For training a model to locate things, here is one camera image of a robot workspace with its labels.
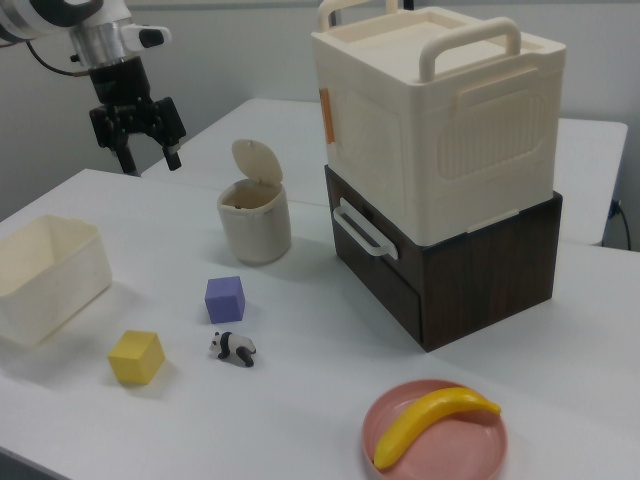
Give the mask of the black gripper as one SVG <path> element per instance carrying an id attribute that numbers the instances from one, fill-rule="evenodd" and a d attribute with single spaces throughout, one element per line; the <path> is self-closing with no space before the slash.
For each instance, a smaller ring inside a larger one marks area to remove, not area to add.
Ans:
<path id="1" fill-rule="evenodd" d="M 89 77 L 100 101 L 100 106 L 89 112 L 97 143 L 117 157 L 124 174 L 136 174 L 128 134 L 148 134 L 151 127 L 169 170 L 182 166 L 178 151 L 181 139 L 186 136 L 185 127 L 171 97 L 153 105 L 139 57 L 92 69 Z"/>

